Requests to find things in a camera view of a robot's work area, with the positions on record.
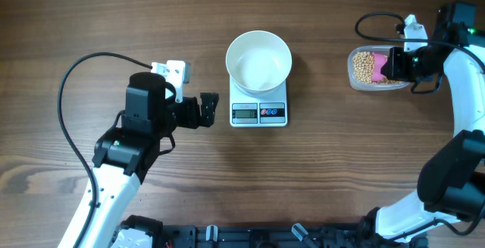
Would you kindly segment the pink plastic measuring scoop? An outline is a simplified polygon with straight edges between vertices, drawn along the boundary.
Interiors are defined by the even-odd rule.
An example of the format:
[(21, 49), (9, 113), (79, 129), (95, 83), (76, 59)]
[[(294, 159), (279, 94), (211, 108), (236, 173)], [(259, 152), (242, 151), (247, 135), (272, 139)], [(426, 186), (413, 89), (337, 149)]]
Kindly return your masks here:
[(381, 73), (381, 69), (386, 64), (387, 57), (375, 52), (372, 53), (372, 56), (374, 58), (374, 69), (371, 76), (371, 81), (379, 83), (385, 78), (385, 76)]

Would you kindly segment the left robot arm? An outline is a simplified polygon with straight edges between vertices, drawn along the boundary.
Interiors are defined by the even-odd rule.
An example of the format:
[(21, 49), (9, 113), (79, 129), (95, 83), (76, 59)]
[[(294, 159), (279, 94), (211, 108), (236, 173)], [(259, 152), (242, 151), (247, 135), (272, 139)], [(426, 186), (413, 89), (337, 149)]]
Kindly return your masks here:
[(98, 139), (83, 198), (71, 219), (61, 247), (109, 247), (126, 207), (155, 160), (167, 154), (161, 140), (172, 140), (177, 127), (210, 127), (219, 100), (217, 93), (185, 97), (189, 63), (154, 62), (133, 74), (126, 90), (125, 108)]

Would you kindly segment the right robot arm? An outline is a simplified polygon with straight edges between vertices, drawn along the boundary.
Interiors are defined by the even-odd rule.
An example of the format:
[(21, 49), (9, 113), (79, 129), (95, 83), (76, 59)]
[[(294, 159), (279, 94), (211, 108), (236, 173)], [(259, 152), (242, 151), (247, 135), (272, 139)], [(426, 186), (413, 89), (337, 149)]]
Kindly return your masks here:
[(484, 32), (474, 25), (468, 2), (442, 5), (427, 34), (414, 15), (398, 17), (394, 38), (370, 36), (349, 55), (353, 89), (408, 87), (424, 94), (449, 84), (451, 140), (421, 169), (417, 186), (390, 206), (372, 209), (358, 224), (324, 227), (323, 244), (342, 239), (347, 247), (426, 247), (427, 232), (447, 227), (467, 236), (484, 220)]

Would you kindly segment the white digital kitchen scale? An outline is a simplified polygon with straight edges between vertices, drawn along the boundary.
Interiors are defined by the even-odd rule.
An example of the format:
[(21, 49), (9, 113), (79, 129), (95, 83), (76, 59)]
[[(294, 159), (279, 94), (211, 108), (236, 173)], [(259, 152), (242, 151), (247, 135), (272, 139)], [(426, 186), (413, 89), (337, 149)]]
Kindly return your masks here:
[(286, 83), (266, 93), (253, 95), (230, 80), (232, 127), (285, 127), (288, 123)]

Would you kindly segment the white bowl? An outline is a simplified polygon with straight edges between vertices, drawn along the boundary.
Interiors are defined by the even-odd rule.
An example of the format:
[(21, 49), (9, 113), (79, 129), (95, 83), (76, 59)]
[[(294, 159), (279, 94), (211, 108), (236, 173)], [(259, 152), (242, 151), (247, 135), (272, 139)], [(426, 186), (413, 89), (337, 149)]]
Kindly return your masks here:
[(225, 64), (230, 78), (242, 90), (263, 94), (285, 83), (293, 66), (289, 46), (276, 34), (253, 30), (234, 39)]

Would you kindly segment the clear plastic container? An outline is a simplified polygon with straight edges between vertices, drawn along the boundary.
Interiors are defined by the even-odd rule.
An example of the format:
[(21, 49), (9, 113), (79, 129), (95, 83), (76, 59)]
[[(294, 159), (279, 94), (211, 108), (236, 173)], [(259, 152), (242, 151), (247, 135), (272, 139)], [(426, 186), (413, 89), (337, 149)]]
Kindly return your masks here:
[(353, 89), (360, 91), (387, 91), (403, 89), (409, 83), (391, 81), (385, 77), (380, 81), (373, 81), (375, 69), (375, 55), (388, 58), (392, 46), (362, 46), (354, 49), (348, 57), (349, 82)]

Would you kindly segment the yellow soybeans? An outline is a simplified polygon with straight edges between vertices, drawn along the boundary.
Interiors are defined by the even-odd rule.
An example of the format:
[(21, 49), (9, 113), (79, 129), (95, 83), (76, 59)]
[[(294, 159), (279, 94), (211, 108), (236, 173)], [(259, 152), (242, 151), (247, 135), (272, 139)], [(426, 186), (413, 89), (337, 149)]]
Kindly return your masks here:
[(372, 53), (373, 52), (357, 52), (355, 55), (353, 55), (352, 65), (357, 80), (361, 83), (373, 85), (399, 83), (399, 81), (388, 80), (386, 77), (379, 83), (371, 81), (371, 76), (374, 69), (374, 58)]

